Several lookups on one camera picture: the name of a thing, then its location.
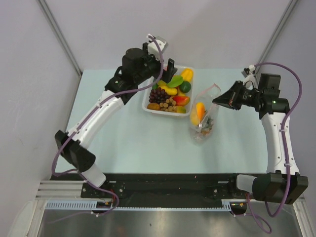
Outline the green leaf vegetable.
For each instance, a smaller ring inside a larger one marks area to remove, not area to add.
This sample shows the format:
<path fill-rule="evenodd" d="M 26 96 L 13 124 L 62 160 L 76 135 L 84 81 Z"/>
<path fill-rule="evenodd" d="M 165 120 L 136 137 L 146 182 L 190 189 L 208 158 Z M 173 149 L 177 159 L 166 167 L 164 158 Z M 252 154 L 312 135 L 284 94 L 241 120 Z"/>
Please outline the green leaf vegetable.
<path fill-rule="evenodd" d="M 175 75 L 172 77 L 171 81 L 167 84 L 169 88 L 175 88 L 183 83 L 183 78 L 180 75 Z"/>

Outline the yellow orange mango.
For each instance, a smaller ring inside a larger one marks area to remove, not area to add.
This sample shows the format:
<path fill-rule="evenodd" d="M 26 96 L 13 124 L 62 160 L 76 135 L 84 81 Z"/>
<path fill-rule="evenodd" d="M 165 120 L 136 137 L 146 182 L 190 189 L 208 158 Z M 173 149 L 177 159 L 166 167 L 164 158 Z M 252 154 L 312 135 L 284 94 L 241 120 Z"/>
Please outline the yellow orange mango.
<path fill-rule="evenodd" d="M 190 121 L 193 126 L 199 126 L 205 115 L 205 105 L 203 102 L 197 102 L 192 106 Z"/>

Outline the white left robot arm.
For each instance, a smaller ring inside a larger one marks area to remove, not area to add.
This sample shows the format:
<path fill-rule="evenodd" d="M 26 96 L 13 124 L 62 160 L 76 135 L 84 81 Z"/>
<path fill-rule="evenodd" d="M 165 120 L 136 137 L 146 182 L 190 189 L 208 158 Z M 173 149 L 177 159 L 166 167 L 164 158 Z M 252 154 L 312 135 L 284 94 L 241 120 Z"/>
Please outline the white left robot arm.
<path fill-rule="evenodd" d="M 126 51 L 121 66 L 117 68 L 100 98 L 84 118 L 67 132 L 56 132 L 58 152 L 52 164 L 53 175 L 60 176 L 55 168 L 58 158 L 63 157 L 90 183 L 94 194 L 100 198 L 108 194 L 107 178 L 96 165 L 96 157 L 88 147 L 105 122 L 141 91 L 140 84 L 150 78 L 162 78 L 162 54 L 167 47 L 167 41 L 155 37 L 144 43 L 142 48 L 130 48 Z"/>

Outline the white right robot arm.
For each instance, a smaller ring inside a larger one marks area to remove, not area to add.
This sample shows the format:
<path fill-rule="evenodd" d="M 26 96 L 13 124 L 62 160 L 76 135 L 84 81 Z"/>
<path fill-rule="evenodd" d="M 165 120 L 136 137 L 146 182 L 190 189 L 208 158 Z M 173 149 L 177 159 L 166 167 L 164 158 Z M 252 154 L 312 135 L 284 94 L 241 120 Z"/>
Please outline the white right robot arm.
<path fill-rule="evenodd" d="M 258 176 L 238 174 L 228 185 L 233 198 L 251 193 L 258 201 L 293 204 L 308 187 L 308 178 L 299 173 L 291 148 L 289 134 L 289 103 L 280 98 L 281 77 L 261 74 L 259 84 L 249 89 L 242 81 L 213 99 L 213 103 L 228 109 L 240 110 L 243 105 L 253 107 L 265 131 L 267 172 Z"/>

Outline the brown longan bunch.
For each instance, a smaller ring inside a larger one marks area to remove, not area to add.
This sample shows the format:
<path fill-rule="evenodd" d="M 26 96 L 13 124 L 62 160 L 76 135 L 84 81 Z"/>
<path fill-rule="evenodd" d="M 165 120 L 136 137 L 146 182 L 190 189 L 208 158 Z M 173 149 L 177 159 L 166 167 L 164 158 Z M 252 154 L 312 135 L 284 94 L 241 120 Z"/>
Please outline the brown longan bunch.
<path fill-rule="evenodd" d="M 166 99 L 164 102 L 159 104 L 160 110 L 164 112 L 175 113 L 177 111 L 176 101 L 173 100 L 173 96 Z"/>

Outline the clear zip top bag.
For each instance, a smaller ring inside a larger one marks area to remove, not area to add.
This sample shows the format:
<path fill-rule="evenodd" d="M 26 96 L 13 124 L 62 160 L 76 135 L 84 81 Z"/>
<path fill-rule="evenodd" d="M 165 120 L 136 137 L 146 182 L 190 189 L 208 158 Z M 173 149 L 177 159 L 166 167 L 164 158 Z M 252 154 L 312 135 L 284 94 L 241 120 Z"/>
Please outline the clear zip top bag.
<path fill-rule="evenodd" d="M 212 101 L 220 95 L 221 89 L 214 83 L 194 98 L 189 116 L 189 132 L 195 144 L 203 144 L 211 137 L 219 111 L 219 106 Z"/>

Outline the orange pineapple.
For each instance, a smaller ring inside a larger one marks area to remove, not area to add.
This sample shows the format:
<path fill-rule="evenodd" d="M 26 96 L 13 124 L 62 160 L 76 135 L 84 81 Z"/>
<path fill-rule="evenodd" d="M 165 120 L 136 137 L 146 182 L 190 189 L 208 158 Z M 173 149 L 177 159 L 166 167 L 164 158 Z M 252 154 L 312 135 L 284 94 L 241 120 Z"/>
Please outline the orange pineapple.
<path fill-rule="evenodd" d="M 202 122 L 198 124 L 197 126 L 197 134 L 201 137 L 208 137 L 210 136 L 212 130 L 213 130 L 213 122 L 214 119 L 211 115 L 206 115 Z"/>

